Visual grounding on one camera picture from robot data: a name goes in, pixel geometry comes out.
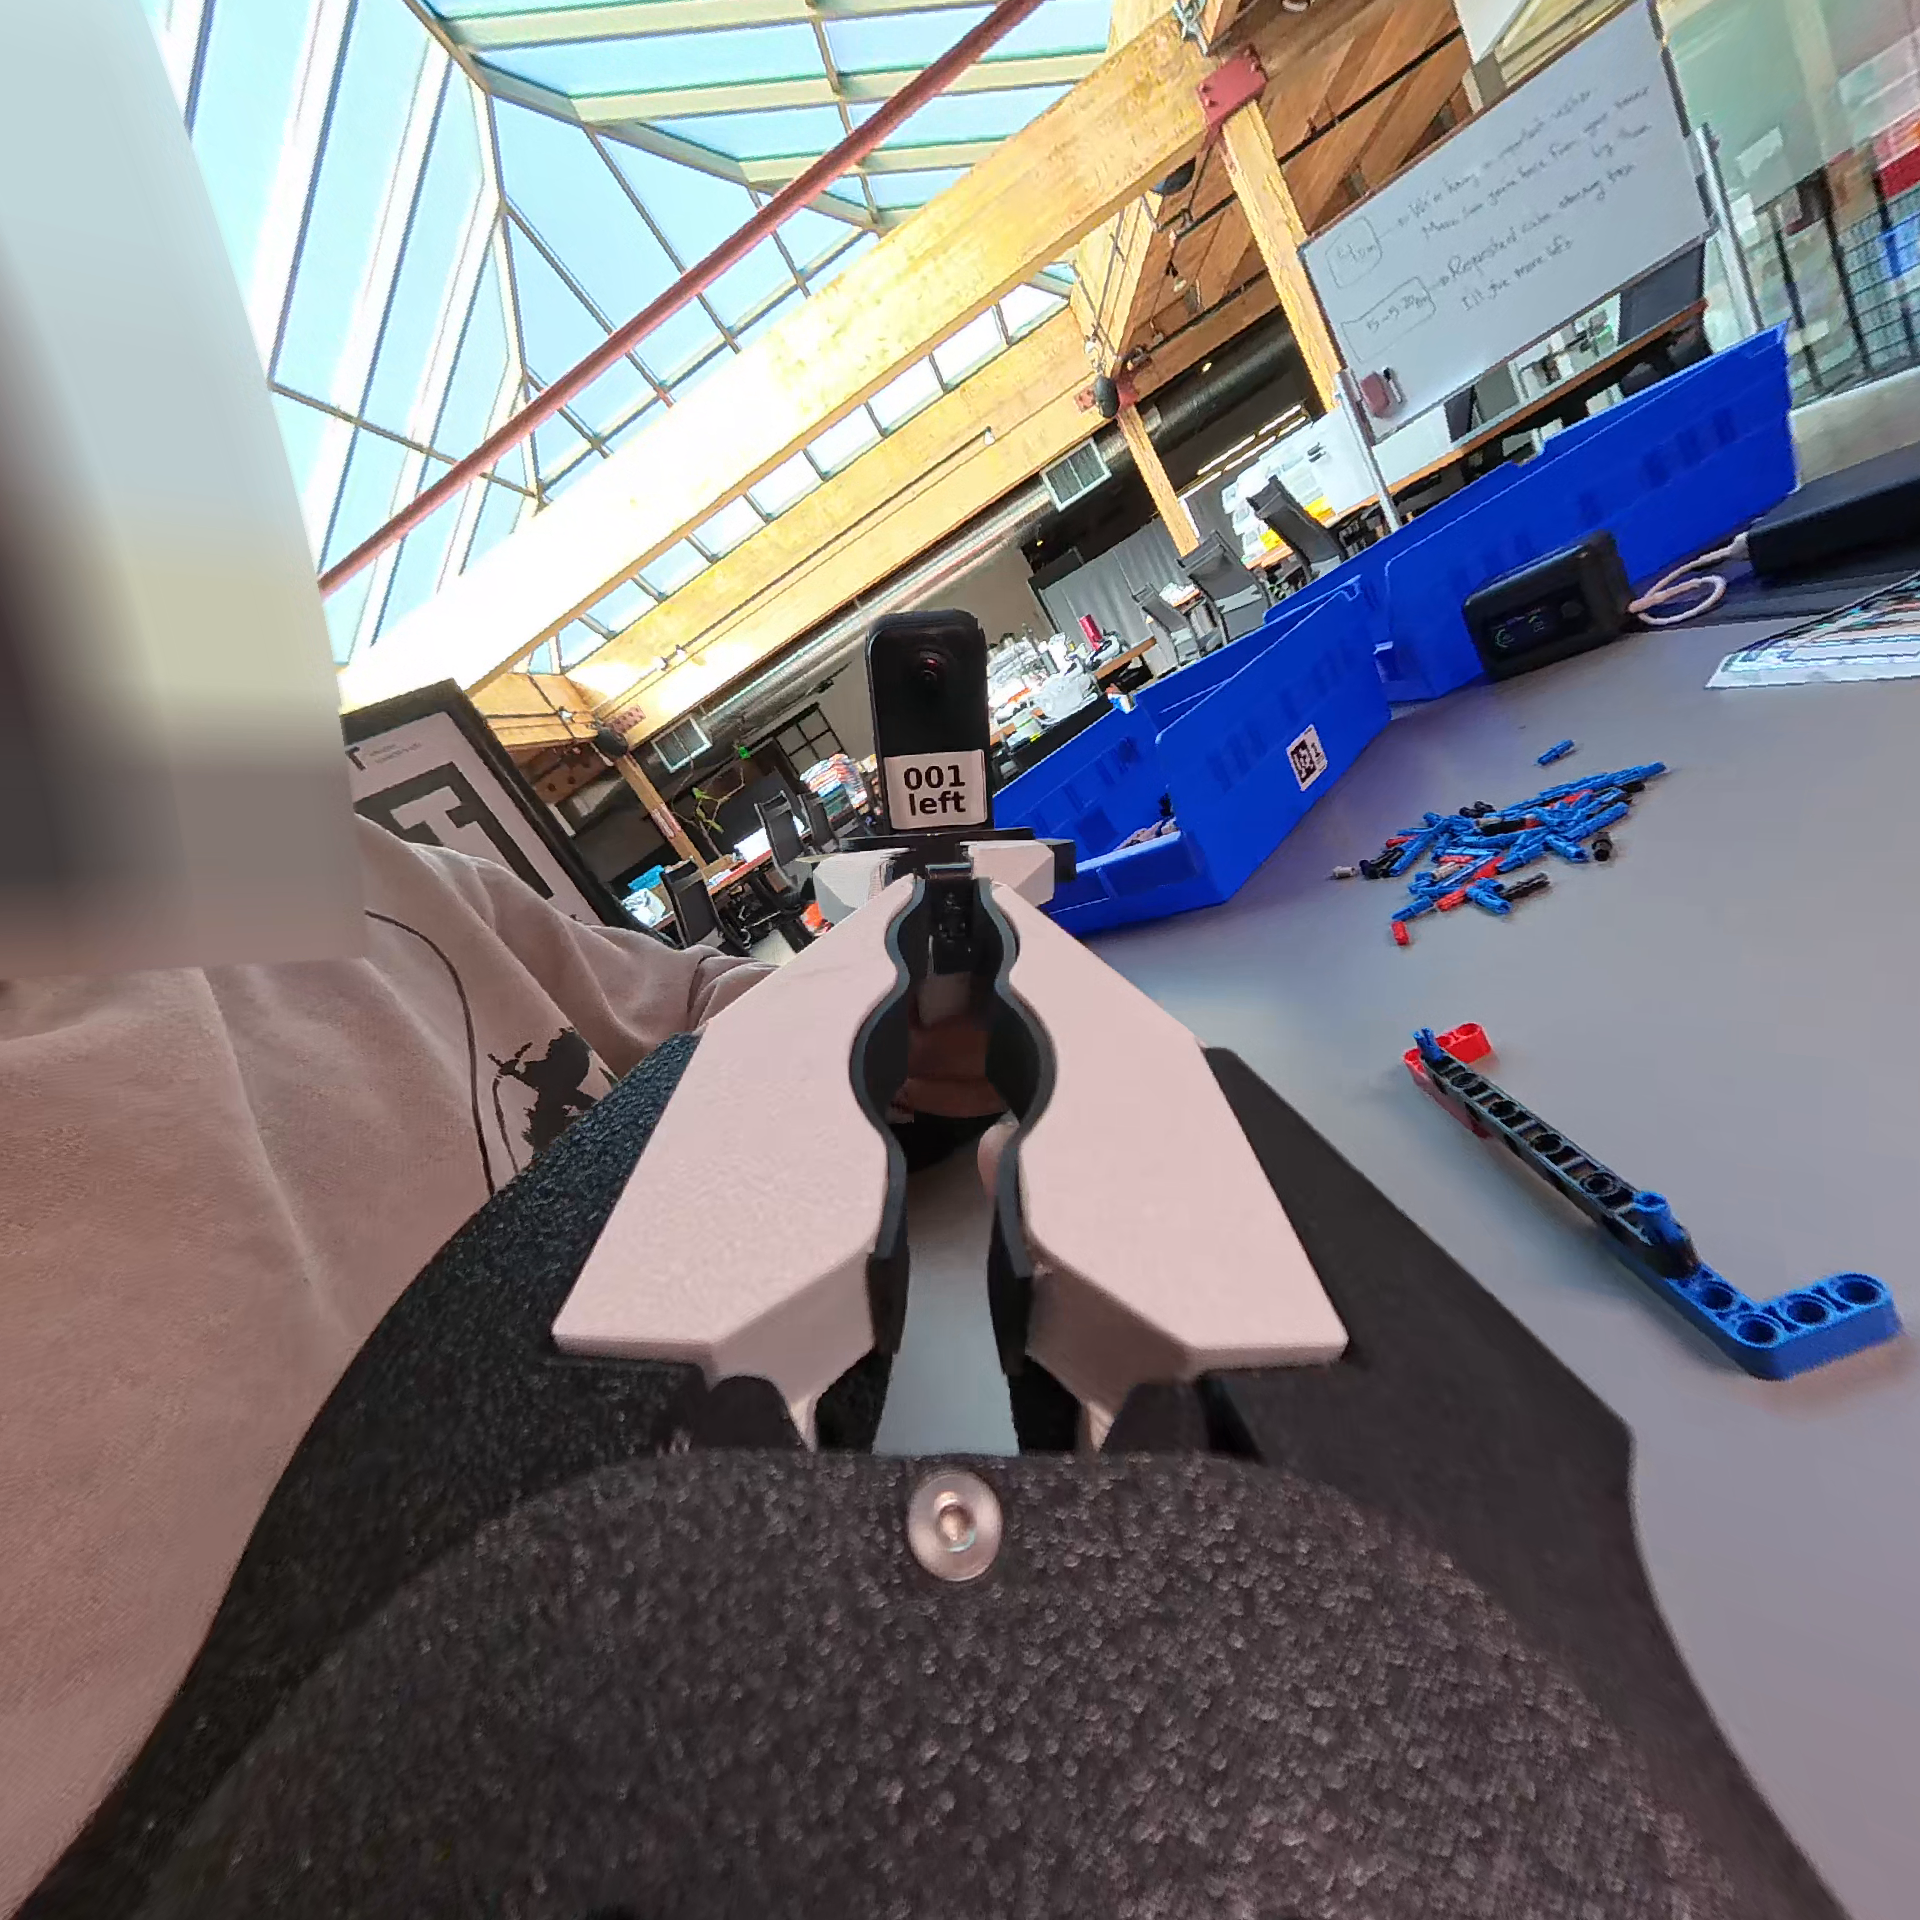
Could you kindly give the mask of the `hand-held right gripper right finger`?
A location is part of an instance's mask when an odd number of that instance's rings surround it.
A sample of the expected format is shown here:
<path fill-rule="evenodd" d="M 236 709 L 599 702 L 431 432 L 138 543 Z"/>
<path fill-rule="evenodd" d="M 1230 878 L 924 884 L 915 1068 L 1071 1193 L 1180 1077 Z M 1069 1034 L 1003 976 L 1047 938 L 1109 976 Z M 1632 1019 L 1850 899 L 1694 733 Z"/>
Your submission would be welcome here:
<path fill-rule="evenodd" d="M 1002 880 L 986 1071 L 989 1316 L 1023 1445 L 1094 1454 L 1136 1391 L 1345 1358 L 1204 1047 Z"/>

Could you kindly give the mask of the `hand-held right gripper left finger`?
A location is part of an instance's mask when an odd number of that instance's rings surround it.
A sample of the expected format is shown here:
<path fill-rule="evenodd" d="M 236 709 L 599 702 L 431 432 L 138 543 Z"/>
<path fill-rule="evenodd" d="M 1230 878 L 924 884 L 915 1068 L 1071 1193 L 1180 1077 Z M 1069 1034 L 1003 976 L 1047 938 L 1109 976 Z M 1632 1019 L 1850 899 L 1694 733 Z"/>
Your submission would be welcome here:
<path fill-rule="evenodd" d="M 666 1359 L 764 1380 L 802 1445 L 819 1400 L 881 1351 L 881 1252 L 898 1143 L 854 1052 L 900 992 L 893 880 L 826 940 L 707 1021 L 564 1310 L 564 1358 Z"/>

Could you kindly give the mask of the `person's left forearm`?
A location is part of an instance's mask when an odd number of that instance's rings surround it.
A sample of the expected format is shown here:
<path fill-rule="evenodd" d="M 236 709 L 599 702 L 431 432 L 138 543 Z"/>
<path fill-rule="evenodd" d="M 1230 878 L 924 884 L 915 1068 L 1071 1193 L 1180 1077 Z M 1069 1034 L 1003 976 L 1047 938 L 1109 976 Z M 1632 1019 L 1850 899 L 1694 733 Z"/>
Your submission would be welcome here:
<path fill-rule="evenodd" d="M 639 931 L 594 931 L 591 974 L 604 999 L 604 1038 L 617 1038 L 623 1068 L 666 1042 L 703 1034 L 726 1009 L 776 976 L 776 964 L 730 957 L 715 946 L 663 946 Z"/>

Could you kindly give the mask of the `black blue red lego beam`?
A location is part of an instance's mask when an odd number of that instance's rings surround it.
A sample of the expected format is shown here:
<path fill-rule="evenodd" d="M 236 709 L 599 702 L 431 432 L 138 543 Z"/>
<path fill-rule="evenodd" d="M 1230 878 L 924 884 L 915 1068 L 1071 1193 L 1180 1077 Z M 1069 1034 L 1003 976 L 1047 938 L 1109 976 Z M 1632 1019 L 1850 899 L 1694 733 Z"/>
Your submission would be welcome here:
<path fill-rule="evenodd" d="M 1620 1178 L 1515 1103 L 1481 1071 L 1488 1058 L 1484 1026 L 1463 1024 L 1444 1034 L 1412 1031 L 1403 1068 L 1466 1133 L 1506 1148 L 1526 1176 L 1585 1216 L 1616 1258 L 1743 1374 L 1784 1383 L 1905 1336 L 1889 1288 L 1862 1272 L 1836 1272 L 1771 1298 L 1732 1286 L 1698 1257 L 1665 1195 Z"/>

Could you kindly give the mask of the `pile of blue lego pins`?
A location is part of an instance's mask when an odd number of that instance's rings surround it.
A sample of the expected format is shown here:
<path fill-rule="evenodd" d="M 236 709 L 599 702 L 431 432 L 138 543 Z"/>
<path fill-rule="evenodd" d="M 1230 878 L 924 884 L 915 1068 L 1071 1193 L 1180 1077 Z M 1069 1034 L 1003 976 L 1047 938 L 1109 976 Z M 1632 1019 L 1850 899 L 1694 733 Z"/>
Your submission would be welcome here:
<path fill-rule="evenodd" d="M 1616 866 L 1625 823 L 1665 775 L 1667 766 L 1656 759 L 1576 775 L 1512 806 L 1429 808 L 1370 861 L 1334 866 L 1329 884 L 1401 888 L 1403 903 L 1385 919 L 1393 946 L 1412 946 L 1416 927 L 1456 912 L 1504 925 L 1548 896 L 1561 870 Z"/>

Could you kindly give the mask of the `colourful lego instruction booklet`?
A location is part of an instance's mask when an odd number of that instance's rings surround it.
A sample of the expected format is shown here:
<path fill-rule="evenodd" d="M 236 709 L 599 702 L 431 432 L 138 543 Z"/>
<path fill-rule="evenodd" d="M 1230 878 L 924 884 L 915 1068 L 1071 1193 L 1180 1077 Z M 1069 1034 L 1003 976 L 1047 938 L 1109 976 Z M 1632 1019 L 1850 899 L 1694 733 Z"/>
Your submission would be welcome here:
<path fill-rule="evenodd" d="M 1818 616 L 1724 656 L 1710 692 L 1916 683 L 1916 602 Z"/>

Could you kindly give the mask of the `person's left hand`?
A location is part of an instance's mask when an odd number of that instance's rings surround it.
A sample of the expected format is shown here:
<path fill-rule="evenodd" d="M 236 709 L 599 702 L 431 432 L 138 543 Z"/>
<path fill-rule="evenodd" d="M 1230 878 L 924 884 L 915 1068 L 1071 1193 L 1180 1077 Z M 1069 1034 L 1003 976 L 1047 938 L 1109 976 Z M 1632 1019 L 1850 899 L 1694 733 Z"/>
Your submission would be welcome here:
<path fill-rule="evenodd" d="M 989 1071 L 989 1031 L 974 1019 L 937 1024 L 911 1021 L 908 1071 L 886 1103 L 893 1126 L 945 1120 L 952 1129 L 1016 1126 L 1035 1108 L 1036 1088 L 1014 1061 L 1002 1077 Z"/>

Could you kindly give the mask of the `row of black office chairs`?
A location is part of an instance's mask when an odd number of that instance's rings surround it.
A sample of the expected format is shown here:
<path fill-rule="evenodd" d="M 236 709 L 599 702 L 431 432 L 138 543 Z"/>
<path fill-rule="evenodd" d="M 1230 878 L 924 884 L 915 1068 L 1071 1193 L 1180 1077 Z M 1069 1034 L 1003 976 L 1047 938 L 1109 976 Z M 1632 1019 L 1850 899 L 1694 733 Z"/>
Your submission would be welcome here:
<path fill-rule="evenodd" d="M 759 803 L 757 850 L 750 856 L 733 856 L 733 864 L 711 874 L 694 861 L 663 874 L 683 952 L 715 946 L 750 957 L 759 940 L 776 938 L 790 953 L 799 953 L 830 931 L 816 896 L 823 856 L 816 825 L 826 825 L 826 821 L 813 789 L 802 789 L 802 813 L 807 823 L 799 823 L 792 795 Z"/>

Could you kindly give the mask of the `blue plastic bin with sticker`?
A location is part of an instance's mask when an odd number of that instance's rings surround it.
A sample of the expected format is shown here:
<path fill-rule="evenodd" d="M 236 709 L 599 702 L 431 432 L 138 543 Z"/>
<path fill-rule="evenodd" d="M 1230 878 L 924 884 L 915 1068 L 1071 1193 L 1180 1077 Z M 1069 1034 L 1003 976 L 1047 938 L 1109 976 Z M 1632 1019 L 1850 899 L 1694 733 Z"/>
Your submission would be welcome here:
<path fill-rule="evenodd" d="M 1231 899 L 1385 730 L 1356 587 L 1144 685 L 1008 781 L 1002 825 L 1073 842 L 1050 917 L 1073 938 Z M 1180 840 L 1109 861 L 1136 828 Z"/>

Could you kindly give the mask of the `black office chair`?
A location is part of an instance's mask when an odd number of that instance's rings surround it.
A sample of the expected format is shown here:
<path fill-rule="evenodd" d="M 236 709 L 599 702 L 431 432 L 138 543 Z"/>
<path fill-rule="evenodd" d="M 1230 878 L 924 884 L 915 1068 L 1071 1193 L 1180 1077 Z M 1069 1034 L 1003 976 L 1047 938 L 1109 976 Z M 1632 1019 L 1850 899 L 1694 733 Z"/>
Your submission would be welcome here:
<path fill-rule="evenodd" d="M 1293 553 L 1293 572 L 1324 577 L 1345 562 L 1337 533 L 1319 519 L 1313 519 L 1278 477 L 1270 477 L 1261 492 L 1248 497 L 1248 507 L 1260 523 Z"/>
<path fill-rule="evenodd" d="M 1221 642 L 1238 642 L 1261 627 L 1274 602 L 1261 574 L 1242 564 L 1234 542 L 1209 532 L 1180 564 L 1187 586 L 1204 598 Z"/>

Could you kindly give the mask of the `black framed marker board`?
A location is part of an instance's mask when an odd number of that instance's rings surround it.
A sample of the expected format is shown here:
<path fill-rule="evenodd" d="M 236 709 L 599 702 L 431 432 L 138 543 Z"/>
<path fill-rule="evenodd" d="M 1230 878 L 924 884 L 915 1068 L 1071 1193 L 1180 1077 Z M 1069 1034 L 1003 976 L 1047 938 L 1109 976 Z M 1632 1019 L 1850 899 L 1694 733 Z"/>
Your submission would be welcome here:
<path fill-rule="evenodd" d="M 344 741 L 373 825 L 497 864 L 579 925 L 639 931 L 458 683 L 344 712 Z"/>

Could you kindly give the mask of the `red ceiling pipe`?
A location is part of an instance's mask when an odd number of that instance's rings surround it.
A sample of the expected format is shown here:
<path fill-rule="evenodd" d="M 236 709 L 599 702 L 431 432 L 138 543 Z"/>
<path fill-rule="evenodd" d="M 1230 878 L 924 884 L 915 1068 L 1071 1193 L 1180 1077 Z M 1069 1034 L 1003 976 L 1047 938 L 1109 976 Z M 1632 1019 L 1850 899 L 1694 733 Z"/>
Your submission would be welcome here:
<path fill-rule="evenodd" d="M 1102 4 L 309 4 L 263 347 L 353 646 L 1102 53 Z"/>

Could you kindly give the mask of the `black power bank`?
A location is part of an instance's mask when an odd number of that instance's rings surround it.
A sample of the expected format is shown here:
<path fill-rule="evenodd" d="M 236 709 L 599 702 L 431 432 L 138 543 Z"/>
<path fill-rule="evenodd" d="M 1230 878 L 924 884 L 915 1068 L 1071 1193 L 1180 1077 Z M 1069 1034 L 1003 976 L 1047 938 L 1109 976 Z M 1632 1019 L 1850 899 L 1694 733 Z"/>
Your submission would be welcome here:
<path fill-rule="evenodd" d="M 1620 638 L 1632 598 L 1617 542 L 1597 532 L 1469 591 L 1461 616 L 1488 680 L 1506 683 Z"/>

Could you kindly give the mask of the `whiteboard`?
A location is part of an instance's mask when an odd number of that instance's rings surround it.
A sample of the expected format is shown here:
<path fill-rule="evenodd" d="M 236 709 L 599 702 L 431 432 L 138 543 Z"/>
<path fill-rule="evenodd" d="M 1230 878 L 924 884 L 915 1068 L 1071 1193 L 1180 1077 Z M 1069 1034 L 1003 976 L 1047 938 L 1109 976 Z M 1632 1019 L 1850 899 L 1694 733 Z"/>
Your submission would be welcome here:
<path fill-rule="evenodd" d="M 1665 40 L 1628 4 L 1304 263 L 1379 440 L 1705 234 Z"/>

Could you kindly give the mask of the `flat black box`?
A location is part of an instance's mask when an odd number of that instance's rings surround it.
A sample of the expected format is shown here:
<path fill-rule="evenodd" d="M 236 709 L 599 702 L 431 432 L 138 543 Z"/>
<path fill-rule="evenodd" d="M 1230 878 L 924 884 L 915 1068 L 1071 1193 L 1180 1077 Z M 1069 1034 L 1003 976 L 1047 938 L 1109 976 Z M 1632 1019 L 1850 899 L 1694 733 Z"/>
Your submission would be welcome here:
<path fill-rule="evenodd" d="M 1761 581 L 1862 567 L 1916 553 L 1916 477 L 1871 487 L 1802 487 L 1746 532 L 1743 559 Z"/>

